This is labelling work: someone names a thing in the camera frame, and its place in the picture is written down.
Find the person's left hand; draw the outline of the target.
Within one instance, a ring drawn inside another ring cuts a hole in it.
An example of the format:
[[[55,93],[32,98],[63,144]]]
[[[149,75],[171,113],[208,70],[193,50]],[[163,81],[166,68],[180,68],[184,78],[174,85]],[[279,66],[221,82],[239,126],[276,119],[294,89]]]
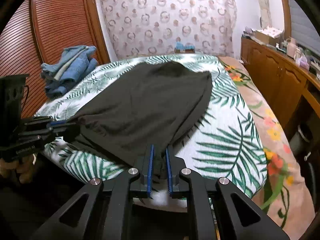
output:
[[[16,172],[20,183],[24,184],[31,180],[35,171],[34,165],[35,155],[28,155],[23,157],[22,160],[15,160],[7,163],[1,158],[1,176],[8,178],[10,172]]]

